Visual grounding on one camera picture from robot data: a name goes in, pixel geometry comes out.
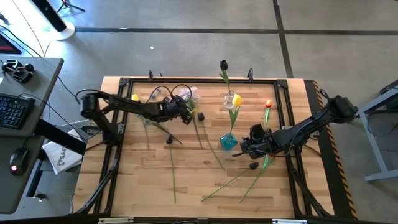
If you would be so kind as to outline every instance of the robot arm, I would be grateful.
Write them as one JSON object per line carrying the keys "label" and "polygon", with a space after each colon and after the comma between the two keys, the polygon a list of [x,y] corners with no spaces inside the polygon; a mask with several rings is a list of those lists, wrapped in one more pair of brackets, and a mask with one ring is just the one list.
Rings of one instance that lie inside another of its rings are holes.
{"label": "robot arm", "polygon": [[248,153],[252,159],[266,154],[276,155],[293,146],[303,146],[315,131],[322,131],[329,123],[343,124],[355,119],[358,108],[353,106],[347,97],[336,96],[328,98],[328,104],[306,120],[292,126],[290,129],[263,130],[261,124],[250,128],[250,136],[240,142],[242,153]]}
{"label": "robot arm", "polygon": [[[99,99],[104,99],[108,105],[101,109]],[[158,123],[177,117],[181,117],[185,124],[189,124],[192,120],[186,101],[177,95],[172,96],[171,100],[164,98],[159,102],[141,103],[101,91],[89,93],[80,100],[80,114],[86,119],[93,120],[103,131],[104,144],[116,145],[121,141],[117,124],[110,123],[105,116],[113,110],[139,114]]]}

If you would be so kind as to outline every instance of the wooden table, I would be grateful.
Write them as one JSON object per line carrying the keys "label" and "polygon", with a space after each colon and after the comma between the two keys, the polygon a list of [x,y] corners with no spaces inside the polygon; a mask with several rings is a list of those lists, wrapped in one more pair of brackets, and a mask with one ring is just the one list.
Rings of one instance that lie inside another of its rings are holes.
{"label": "wooden table", "polygon": [[[116,93],[119,79],[120,77],[104,77],[101,90]],[[298,123],[311,116],[304,80],[288,79],[287,82],[294,119]],[[162,85],[171,89],[176,83]],[[133,94],[139,95],[140,100],[146,101],[157,86],[159,83],[156,82],[135,83]],[[115,217],[293,218],[292,199],[283,158],[276,159],[269,166],[242,203],[238,202],[260,172],[263,159],[256,160],[260,163],[259,168],[246,172],[228,187],[204,202],[200,202],[203,197],[247,169],[253,160],[248,155],[231,157],[232,154],[240,152],[239,144],[232,151],[224,151],[220,147],[220,137],[225,135],[230,127],[228,110],[222,105],[226,85],[191,83],[189,86],[198,88],[200,100],[197,106],[206,116],[204,122],[197,121],[203,149],[197,140],[193,124],[187,126],[179,118],[168,121],[164,125],[181,140],[183,145],[177,141],[167,145],[165,133],[153,126],[147,128],[150,139],[147,144],[142,121],[137,115],[130,114],[111,215]],[[274,131],[280,128],[272,85],[231,84],[231,89],[236,90],[242,97],[241,111],[233,129],[237,139],[248,136],[252,125],[264,124],[264,102],[268,99],[274,102],[269,127]],[[162,90],[156,100],[161,100],[167,95],[166,93],[167,91]],[[205,140],[203,125],[210,144],[226,171],[220,167],[210,150]],[[95,136],[89,141],[88,147],[101,140],[100,135]],[[316,141],[309,140],[307,145],[319,151]],[[171,147],[174,160],[177,203],[174,203],[169,147]],[[85,154],[73,198],[75,208],[80,208],[98,185],[104,149],[105,145],[100,145]],[[304,147],[302,159],[308,188],[326,211],[334,213],[321,157]],[[106,203],[107,194],[108,189],[105,189],[101,211]],[[298,196],[303,210],[302,194],[299,190]]]}

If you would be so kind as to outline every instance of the glass vase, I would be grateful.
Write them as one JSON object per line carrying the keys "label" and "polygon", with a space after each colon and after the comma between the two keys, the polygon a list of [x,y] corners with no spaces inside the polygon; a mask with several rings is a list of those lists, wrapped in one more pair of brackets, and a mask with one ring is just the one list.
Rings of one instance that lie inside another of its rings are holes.
{"label": "glass vase", "polygon": [[234,99],[234,95],[236,92],[234,90],[227,90],[227,93],[224,96],[224,107],[227,109],[232,109],[235,107],[235,105],[232,103],[232,100]]}
{"label": "glass vase", "polygon": [[221,147],[227,151],[231,150],[238,141],[232,133],[228,133],[220,138]]}

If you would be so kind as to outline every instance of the green flower stem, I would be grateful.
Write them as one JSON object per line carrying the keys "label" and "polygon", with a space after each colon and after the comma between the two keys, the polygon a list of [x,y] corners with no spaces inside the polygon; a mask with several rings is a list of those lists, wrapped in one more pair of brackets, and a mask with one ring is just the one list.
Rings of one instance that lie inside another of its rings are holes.
{"label": "green flower stem", "polygon": [[196,122],[196,119],[195,119],[195,113],[192,113],[192,115],[193,115],[193,119],[192,119],[193,120],[193,125],[194,125],[195,131],[197,133],[197,138],[198,138],[198,141],[199,141],[199,144],[200,144],[200,148],[203,149],[203,146],[201,145],[201,141],[200,141],[200,137],[199,137],[198,126],[197,126],[197,122]]}
{"label": "green flower stem", "polygon": [[147,148],[149,150],[149,136],[148,136],[148,130],[147,130],[147,126],[145,125],[145,121],[142,120],[142,124],[144,125],[144,129],[145,129],[145,136],[147,138]]}
{"label": "green flower stem", "polygon": [[269,119],[269,108],[266,108],[266,126],[268,125],[268,119]]}
{"label": "green flower stem", "polygon": [[202,199],[200,202],[206,200],[207,198],[209,198],[210,196],[212,196],[213,194],[215,194],[217,191],[221,190],[223,187],[227,186],[229,183],[231,183],[233,180],[235,180],[236,178],[242,176],[246,171],[248,171],[250,168],[246,169],[245,171],[243,171],[242,173],[240,173],[239,175],[237,175],[235,178],[233,178],[232,180],[230,180],[228,183],[222,185],[219,189],[215,190],[213,193],[209,194],[208,196],[206,196],[204,199]]}
{"label": "green flower stem", "polygon": [[[222,70],[222,72],[223,72],[223,75],[225,75],[228,78],[228,75],[226,74],[226,70]],[[229,79],[228,79],[228,82],[226,84],[228,86],[228,94],[230,95],[231,94],[231,90],[229,89]]]}
{"label": "green flower stem", "polygon": [[250,185],[250,187],[248,188],[248,190],[246,191],[246,193],[244,193],[243,197],[241,198],[241,200],[239,201],[239,203],[241,203],[243,201],[243,199],[245,198],[245,196],[249,193],[249,191],[251,190],[251,188],[254,186],[254,184],[257,182],[257,180],[259,179],[259,177],[261,176],[261,174],[265,171],[265,169],[268,166],[268,155],[266,155],[264,157],[264,164],[262,165],[262,169],[259,173],[259,175],[257,175],[256,179],[253,181],[253,183]]}
{"label": "green flower stem", "polygon": [[226,171],[225,168],[224,168],[224,166],[222,165],[220,159],[219,159],[218,156],[216,155],[216,152],[214,151],[213,146],[211,146],[211,144],[210,144],[210,142],[209,142],[209,139],[208,139],[207,133],[206,133],[205,124],[203,124],[203,130],[205,131],[205,139],[206,139],[207,143],[209,144],[211,151],[213,152],[214,156],[216,157],[216,159],[217,159],[218,163],[220,164],[221,168],[223,168],[223,170]]}
{"label": "green flower stem", "polygon": [[176,196],[175,196],[174,163],[173,163],[173,154],[172,154],[172,148],[171,148],[171,146],[169,146],[169,151],[170,151],[170,160],[172,161],[174,203],[177,203],[177,198],[176,198]]}
{"label": "green flower stem", "polygon": [[236,106],[235,106],[235,112],[234,112],[234,121],[231,121],[231,130],[229,131],[229,136],[228,136],[228,141],[231,140],[231,135],[232,135],[232,129],[234,128],[235,121],[236,121]]}

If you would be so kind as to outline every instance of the yellow flower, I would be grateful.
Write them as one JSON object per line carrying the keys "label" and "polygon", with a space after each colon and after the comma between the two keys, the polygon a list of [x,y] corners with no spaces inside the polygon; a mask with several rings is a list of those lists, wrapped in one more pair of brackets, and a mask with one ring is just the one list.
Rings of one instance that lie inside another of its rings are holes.
{"label": "yellow flower", "polygon": [[241,96],[239,96],[238,94],[235,94],[235,95],[234,95],[234,98],[232,99],[232,103],[233,103],[235,106],[240,106],[240,105],[241,105],[241,102],[242,102]]}
{"label": "yellow flower", "polygon": [[139,100],[137,94],[134,94],[134,95],[131,97],[131,99],[134,100],[134,101],[138,101],[138,100]]}

